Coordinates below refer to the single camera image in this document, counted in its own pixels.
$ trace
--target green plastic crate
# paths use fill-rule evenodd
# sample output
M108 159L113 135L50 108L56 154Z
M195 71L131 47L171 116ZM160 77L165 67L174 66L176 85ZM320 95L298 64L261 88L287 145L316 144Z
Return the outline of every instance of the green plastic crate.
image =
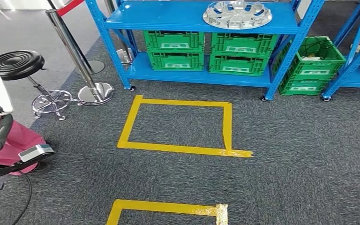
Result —
M269 58L210 55L209 72L244 76L262 76Z
M289 48L286 45L273 64L276 73ZM315 60L303 60L302 54L316 56ZM327 79L335 75L344 65L345 58L328 37L306 37L288 69L289 73L304 75L305 79Z
M277 34L213 33L210 53L240 57L264 57L271 55L277 39Z
M281 95L319 95L327 84L320 80L292 81L286 78L278 91Z
M203 53L148 53L153 70L202 71Z
M202 53L203 32L144 30L148 52Z
M290 68L286 72L286 76L289 77L290 80L295 81L303 81L303 80L320 80L320 81L330 81L336 74L327 74L327 71L321 70L312 70L312 71L305 71L302 73L293 73L290 74L289 71L293 70L293 64L290 65ZM273 71L278 70L278 64L273 64Z

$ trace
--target stool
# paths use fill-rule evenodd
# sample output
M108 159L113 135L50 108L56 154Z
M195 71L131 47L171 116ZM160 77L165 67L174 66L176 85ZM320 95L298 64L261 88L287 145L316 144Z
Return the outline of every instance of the stool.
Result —
M60 110L67 107L71 101L79 100L72 98L72 95L65 90L46 91L39 83L31 78L31 75L39 70L48 70L43 68L45 59L38 52L19 50L0 55L0 77L4 81L14 81L28 78L34 88L41 93L32 101L31 107L34 111L35 119L41 118L41 114L55 113L59 120L65 120L66 117L60 114Z

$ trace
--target black stool seat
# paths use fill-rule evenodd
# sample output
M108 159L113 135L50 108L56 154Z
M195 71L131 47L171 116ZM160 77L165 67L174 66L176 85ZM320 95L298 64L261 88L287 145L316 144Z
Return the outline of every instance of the black stool seat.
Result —
M42 69L45 59L38 52L19 50L0 55L0 77L13 81L28 77Z

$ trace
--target yellow tape square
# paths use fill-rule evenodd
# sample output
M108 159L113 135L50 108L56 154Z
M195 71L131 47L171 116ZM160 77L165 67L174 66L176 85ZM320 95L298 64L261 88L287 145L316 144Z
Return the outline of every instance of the yellow tape square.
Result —
M144 142L130 142L129 136L135 122L137 112L141 104L157 104L157 105L187 105L187 106L206 106L206 107L223 107L223 140L225 149L189 147L169 144L154 144ZM136 95L130 108L129 115L125 122L118 141L118 148L142 149L156 151L170 151L191 154L204 154L216 156L233 156L233 157L253 157L253 152L244 150L233 150L232 147L232 122L233 109L232 104L228 102L209 102L209 101L184 101L184 100L165 100L165 99L147 99L142 95Z
M216 225L227 225L227 207L228 205L224 204L218 204L216 206L206 206L117 199L112 205L111 212L106 224L117 225L122 210L144 210L169 213L185 213L200 216L213 216L216 217Z

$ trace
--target cable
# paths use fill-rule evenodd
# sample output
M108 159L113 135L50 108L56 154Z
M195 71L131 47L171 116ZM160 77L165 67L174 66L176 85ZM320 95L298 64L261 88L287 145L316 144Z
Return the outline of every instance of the cable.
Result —
M28 200L27 200L27 203L25 204L25 207L24 209L22 210L22 212L19 214L19 216L17 217L17 219L13 222L12 225L16 225L17 222L21 219L21 217L23 217L25 211L27 210L28 208L28 205L30 204L30 201L31 201L31 195L32 195L32 185L31 185L31 181L30 179L28 178L27 175L25 175L23 172L21 171L18 171L22 176L24 176L26 179L27 179L27 182L28 182L28 189L29 189L29 193L28 193Z
M326 59L326 56L328 55L328 51L325 51L325 55L320 55L319 54L319 51L321 49L329 49L329 48L332 48L333 46L335 46L334 44L331 44L331 45L328 45L328 42L327 40L320 40L318 39L318 37L307 37L306 40L304 42L307 42L308 39L310 38L315 38L316 41L313 42L313 43L310 43L310 44L304 44L302 45L300 48L304 47L304 51L300 52L300 55L301 57L307 57L309 56L309 54L313 54L314 56L316 57L319 57L320 60L324 60ZM309 52L308 50L311 48L311 47L314 47L316 45L319 45L319 48L317 51L313 51L313 52Z

